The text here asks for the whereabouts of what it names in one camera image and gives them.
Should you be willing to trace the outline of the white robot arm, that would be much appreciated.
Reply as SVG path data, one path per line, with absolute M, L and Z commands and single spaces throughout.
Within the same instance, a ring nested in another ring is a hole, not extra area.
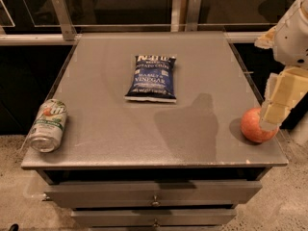
M 261 129 L 272 131 L 308 92 L 308 0 L 295 0 L 254 45 L 271 48 L 274 59 L 284 65 L 279 74 L 269 76 L 260 112 Z

